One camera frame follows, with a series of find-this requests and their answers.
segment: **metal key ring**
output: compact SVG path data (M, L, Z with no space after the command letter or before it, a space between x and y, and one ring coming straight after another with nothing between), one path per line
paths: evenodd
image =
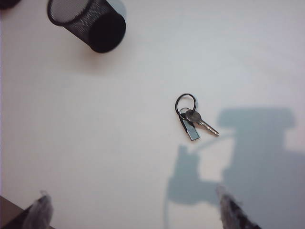
M178 97L177 101L176 101L175 110L176 110L176 113L177 113L182 119L184 119L184 120L185 120L185 118L183 118L183 117L181 116L181 114L180 114L180 112L179 112L179 110L178 110L178 103L179 103L179 101L180 101L180 99L181 99L182 97L187 96L187 95L190 96L190 97L193 99L193 101L194 101L194 107L193 107L192 111L195 111L195 110L196 110L196 107L197 107L197 101L196 101L195 97L194 97L192 94L185 93L185 94L180 95L180 96Z

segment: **black mesh pencil holder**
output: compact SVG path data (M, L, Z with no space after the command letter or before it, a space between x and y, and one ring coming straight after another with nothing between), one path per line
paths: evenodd
M96 52L114 49L126 30L122 15L106 0L49 0L48 17Z

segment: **white table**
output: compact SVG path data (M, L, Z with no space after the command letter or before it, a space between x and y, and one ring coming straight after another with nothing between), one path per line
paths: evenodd
M127 30L107 54L46 1L2 13L1 195L47 190L58 229L220 229L222 183L262 228L303 227L305 2L110 3ZM217 140L189 140L182 93Z

